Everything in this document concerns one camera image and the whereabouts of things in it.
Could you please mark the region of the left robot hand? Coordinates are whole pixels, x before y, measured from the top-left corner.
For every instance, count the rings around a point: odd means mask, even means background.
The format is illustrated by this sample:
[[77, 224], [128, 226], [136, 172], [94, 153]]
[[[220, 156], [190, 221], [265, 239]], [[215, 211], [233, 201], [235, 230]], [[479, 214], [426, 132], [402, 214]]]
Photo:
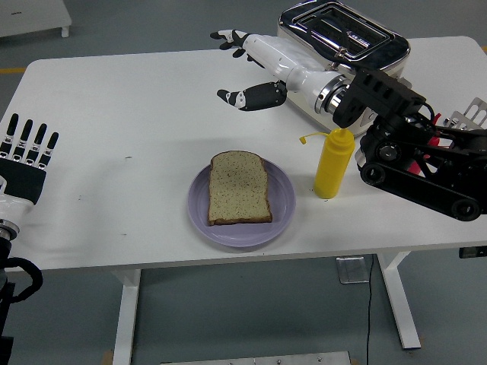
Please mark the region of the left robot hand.
[[16, 137], [19, 116], [12, 114], [1, 140], [1, 227], [19, 230], [22, 217], [39, 201], [59, 133], [45, 141], [47, 125], [41, 124], [30, 140], [33, 121], [28, 119]]

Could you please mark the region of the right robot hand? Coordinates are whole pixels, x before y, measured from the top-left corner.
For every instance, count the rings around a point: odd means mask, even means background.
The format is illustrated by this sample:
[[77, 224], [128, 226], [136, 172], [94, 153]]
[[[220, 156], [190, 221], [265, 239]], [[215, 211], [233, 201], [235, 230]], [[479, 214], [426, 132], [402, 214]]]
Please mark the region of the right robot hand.
[[217, 91], [223, 101], [239, 110], [256, 111], [280, 106], [286, 101], [288, 92], [294, 92], [301, 93], [315, 113], [332, 114], [349, 85], [345, 76], [337, 71], [327, 71], [290, 40], [239, 30], [219, 30], [210, 37], [224, 41], [220, 45], [222, 50], [234, 47], [234, 58], [247, 55], [249, 61], [276, 78], [241, 91]]

